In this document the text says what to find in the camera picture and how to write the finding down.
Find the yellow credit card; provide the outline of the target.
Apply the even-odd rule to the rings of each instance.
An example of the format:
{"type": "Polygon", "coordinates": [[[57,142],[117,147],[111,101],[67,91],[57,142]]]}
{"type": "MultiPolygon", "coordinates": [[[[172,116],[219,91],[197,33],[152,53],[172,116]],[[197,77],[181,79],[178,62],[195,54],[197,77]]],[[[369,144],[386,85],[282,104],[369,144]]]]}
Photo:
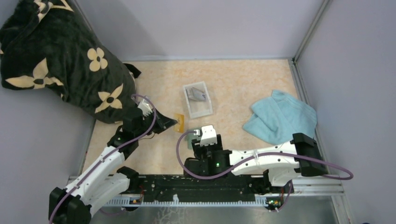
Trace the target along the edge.
{"type": "Polygon", "coordinates": [[[184,133],[184,115],[175,113],[174,119],[177,123],[174,125],[173,130],[178,133],[184,133]]]}

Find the translucent white plastic bin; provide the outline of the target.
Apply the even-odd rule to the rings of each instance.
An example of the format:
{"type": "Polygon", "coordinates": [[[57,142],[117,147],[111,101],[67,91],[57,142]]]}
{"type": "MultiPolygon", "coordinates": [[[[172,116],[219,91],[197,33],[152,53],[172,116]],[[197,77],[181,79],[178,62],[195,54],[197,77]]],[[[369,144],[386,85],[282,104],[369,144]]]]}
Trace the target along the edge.
{"type": "Polygon", "coordinates": [[[190,119],[213,114],[212,101],[204,81],[183,85],[182,89],[190,119]]]}

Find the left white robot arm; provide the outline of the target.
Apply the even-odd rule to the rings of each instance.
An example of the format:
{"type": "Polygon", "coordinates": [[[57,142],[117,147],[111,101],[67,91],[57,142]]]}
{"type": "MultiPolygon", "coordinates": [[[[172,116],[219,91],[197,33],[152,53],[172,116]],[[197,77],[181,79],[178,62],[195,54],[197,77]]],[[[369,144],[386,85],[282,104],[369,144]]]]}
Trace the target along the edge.
{"type": "Polygon", "coordinates": [[[139,146],[139,139],[160,134],[176,124],[177,120],[155,109],[135,108],[89,168],[66,187],[52,190],[49,223],[88,224],[118,194],[140,191],[139,173],[121,164],[139,146]]]}

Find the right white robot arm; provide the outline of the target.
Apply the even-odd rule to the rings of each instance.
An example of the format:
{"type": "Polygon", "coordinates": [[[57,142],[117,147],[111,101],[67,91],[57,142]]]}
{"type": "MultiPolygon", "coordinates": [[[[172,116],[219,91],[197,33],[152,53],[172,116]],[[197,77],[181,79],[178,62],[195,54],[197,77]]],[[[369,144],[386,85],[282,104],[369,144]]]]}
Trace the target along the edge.
{"type": "Polygon", "coordinates": [[[267,148],[253,150],[226,150],[221,135],[214,144],[201,145],[200,140],[191,141],[194,158],[185,167],[192,173],[215,178],[240,175],[264,175],[263,187],[276,192],[288,181],[298,177],[326,175],[317,142],[303,134],[295,133],[292,140],[267,148]]]}

